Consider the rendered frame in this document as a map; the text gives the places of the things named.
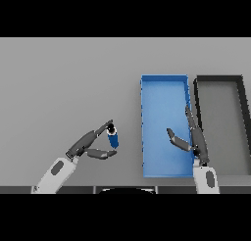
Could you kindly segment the blue pipe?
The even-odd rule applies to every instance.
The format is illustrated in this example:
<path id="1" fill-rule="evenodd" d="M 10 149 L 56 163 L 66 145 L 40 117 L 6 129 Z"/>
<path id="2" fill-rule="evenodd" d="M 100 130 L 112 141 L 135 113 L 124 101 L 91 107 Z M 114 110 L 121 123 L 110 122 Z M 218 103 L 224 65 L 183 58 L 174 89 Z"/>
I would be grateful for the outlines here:
<path id="1" fill-rule="evenodd" d="M 110 145 L 114 149 L 117 149 L 119 147 L 118 132 L 112 123 L 110 123 L 107 127 L 107 134 L 108 134 L 108 139 L 110 141 Z"/>

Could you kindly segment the blue bin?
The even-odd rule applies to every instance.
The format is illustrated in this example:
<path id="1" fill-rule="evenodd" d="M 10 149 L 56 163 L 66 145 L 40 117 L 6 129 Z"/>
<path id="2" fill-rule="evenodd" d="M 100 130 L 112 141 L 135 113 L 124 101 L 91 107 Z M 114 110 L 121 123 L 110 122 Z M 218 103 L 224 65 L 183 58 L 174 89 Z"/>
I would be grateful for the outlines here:
<path id="1" fill-rule="evenodd" d="M 191 143 L 185 107 L 190 105 L 187 74 L 143 74 L 140 79 L 143 176 L 191 177 L 192 152 L 174 146 L 168 135 Z"/>

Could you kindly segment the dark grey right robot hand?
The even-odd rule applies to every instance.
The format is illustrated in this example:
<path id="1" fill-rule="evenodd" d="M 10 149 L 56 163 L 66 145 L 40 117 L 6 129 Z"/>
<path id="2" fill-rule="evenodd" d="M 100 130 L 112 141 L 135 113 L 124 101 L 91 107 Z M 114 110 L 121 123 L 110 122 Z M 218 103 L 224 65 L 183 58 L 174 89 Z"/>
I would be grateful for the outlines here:
<path id="1" fill-rule="evenodd" d="M 167 134 L 169 135 L 170 142 L 183 151 L 192 151 L 193 155 L 199 160 L 199 165 L 206 166 L 210 160 L 205 136 L 202 129 L 195 123 L 194 116 L 188 106 L 185 106 L 185 115 L 191 134 L 191 143 L 177 137 L 174 132 L 168 128 Z"/>

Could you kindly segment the dark grey bin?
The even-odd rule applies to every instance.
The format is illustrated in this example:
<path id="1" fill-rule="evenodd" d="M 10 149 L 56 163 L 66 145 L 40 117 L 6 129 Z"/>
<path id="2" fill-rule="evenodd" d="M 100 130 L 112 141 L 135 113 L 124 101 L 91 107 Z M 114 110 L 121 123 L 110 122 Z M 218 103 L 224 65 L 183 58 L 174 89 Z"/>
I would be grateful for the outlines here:
<path id="1" fill-rule="evenodd" d="M 251 175 L 251 118 L 242 75 L 197 75 L 197 119 L 218 175 Z"/>

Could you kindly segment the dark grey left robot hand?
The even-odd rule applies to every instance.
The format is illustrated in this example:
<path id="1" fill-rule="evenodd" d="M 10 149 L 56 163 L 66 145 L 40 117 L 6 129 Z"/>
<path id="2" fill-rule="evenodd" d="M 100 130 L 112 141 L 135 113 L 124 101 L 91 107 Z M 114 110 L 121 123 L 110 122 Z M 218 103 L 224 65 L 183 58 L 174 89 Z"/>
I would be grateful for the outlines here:
<path id="1" fill-rule="evenodd" d="M 103 125 L 101 125 L 97 130 L 91 130 L 84 134 L 79 140 L 68 150 L 66 156 L 72 161 L 74 157 L 80 157 L 84 153 L 90 158 L 95 158 L 99 160 L 106 160 L 117 154 L 115 149 L 111 151 L 102 151 L 98 149 L 91 149 L 92 143 L 100 136 L 100 134 L 107 130 L 109 136 L 114 136 L 116 130 L 113 125 L 112 120 L 108 120 Z"/>

